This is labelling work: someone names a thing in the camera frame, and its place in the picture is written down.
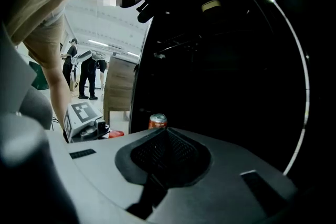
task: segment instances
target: soda can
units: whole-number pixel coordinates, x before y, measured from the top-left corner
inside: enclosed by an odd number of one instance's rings
[[[149,118],[148,129],[160,128],[167,126],[167,117],[161,113],[151,115]]]

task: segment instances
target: floor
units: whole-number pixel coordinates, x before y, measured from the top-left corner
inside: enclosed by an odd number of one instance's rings
[[[49,101],[50,101],[50,90],[43,90],[40,91]],[[86,102],[88,100],[78,99],[79,92],[78,90],[75,90],[71,92],[72,99],[71,103],[80,103],[80,102]],[[89,96],[89,89],[85,88],[85,95]],[[102,114],[103,114],[103,100],[104,95],[102,90],[96,89],[95,95],[98,97],[97,100],[89,100],[93,106],[95,106]],[[55,119],[52,121],[51,130],[54,129],[54,131],[60,131],[63,132],[61,126]],[[128,125],[129,125],[129,111],[123,112],[123,111],[111,111],[110,112],[110,129],[115,131],[122,131],[125,135],[128,134]]]

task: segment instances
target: wooden board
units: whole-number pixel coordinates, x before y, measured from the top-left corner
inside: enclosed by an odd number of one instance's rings
[[[134,63],[110,58],[104,91],[104,120],[110,124],[110,111],[129,111],[134,81]]]

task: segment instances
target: yellow tape roll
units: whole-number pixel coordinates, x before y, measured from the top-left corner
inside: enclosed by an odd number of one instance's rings
[[[202,12],[213,7],[221,7],[221,3],[218,0],[212,0],[202,5]]]

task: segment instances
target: black shoe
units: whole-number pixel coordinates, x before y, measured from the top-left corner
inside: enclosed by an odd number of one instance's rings
[[[86,95],[78,95],[78,99],[88,99],[89,97],[88,96],[86,96]]]

